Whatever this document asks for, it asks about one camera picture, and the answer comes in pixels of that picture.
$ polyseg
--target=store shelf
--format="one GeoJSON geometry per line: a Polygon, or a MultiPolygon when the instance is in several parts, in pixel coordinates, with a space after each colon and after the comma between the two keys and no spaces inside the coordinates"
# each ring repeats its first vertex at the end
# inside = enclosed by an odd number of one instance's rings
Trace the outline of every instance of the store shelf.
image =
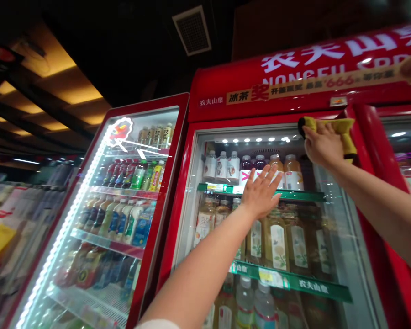
{"type": "Polygon", "coordinates": [[[111,194],[115,196],[127,196],[127,197],[135,197],[139,199],[149,199],[149,200],[156,200],[159,194],[159,192],[129,190],[129,189],[121,189],[121,188],[105,187],[105,186],[92,186],[91,191],[98,192],[98,193],[111,194]]]}
{"type": "Polygon", "coordinates": [[[70,235],[79,240],[90,242],[91,244],[97,245],[102,248],[106,248],[126,256],[142,259],[145,249],[134,247],[129,244],[120,243],[117,241],[112,241],[110,239],[101,237],[99,235],[91,234],[81,229],[74,228],[70,235]]]}
{"type": "Polygon", "coordinates": [[[313,277],[301,276],[238,260],[233,261],[229,272],[249,276],[253,279],[267,283],[272,287],[286,290],[298,290],[341,302],[352,303],[352,295],[350,294],[348,287],[321,281],[313,277]]]}
{"type": "Polygon", "coordinates": [[[126,327],[129,305],[120,299],[121,288],[115,284],[100,290],[51,285],[47,293],[51,299],[94,329],[126,327]]]}
{"type": "MultiPolygon", "coordinates": [[[[216,194],[241,196],[243,194],[243,186],[199,183],[198,191],[213,191],[213,193],[216,194]]],[[[280,200],[326,202],[326,198],[322,192],[277,190],[276,193],[282,194],[280,200]]]]}

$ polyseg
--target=air vent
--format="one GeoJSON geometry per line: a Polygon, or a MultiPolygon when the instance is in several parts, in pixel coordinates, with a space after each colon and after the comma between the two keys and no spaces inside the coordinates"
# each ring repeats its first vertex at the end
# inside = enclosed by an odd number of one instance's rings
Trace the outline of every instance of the air vent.
{"type": "Polygon", "coordinates": [[[187,56],[211,50],[209,32],[202,6],[172,16],[187,56]]]}

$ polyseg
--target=red beverage cooler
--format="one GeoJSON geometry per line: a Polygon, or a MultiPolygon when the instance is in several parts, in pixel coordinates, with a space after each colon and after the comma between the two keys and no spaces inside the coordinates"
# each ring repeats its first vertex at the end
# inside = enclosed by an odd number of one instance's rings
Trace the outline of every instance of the red beverage cooler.
{"type": "Polygon", "coordinates": [[[285,172],[280,204],[253,224],[203,328],[411,328],[410,268],[297,130],[304,116],[355,119],[354,164],[411,191],[405,103],[411,25],[198,70],[158,289],[238,207],[248,171],[270,162],[285,172]]]}
{"type": "Polygon", "coordinates": [[[157,283],[188,100],[107,113],[5,328],[134,327],[157,283]]]}

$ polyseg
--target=yellow cloth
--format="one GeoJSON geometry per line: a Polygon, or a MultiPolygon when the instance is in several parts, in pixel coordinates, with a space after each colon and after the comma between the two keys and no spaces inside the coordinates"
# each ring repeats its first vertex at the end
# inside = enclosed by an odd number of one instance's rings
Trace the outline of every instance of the yellow cloth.
{"type": "MultiPolygon", "coordinates": [[[[342,149],[344,151],[344,159],[353,162],[356,158],[356,147],[353,144],[352,138],[350,137],[350,128],[353,126],[355,119],[336,119],[336,120],[319,120],[323,124],[331,123],[333,130],[338,135],[341,135],[342,149]]],[[[313,131],[316,131],[316,119],[312,117],[302,117],[298,120],[298,130],[300,135],[305,139],[305,132],[303,126],[309,127],[313,131]]]]}

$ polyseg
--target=white sleeve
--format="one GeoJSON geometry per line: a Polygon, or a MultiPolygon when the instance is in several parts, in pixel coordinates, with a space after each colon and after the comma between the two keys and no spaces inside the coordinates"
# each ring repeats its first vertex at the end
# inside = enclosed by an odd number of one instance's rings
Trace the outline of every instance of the white sleeve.
{"type": "Polygon", "coordinates": [[[135,327],[135,329],[179,329],[179,326],[168,320],[151,320],[135,327]]]}

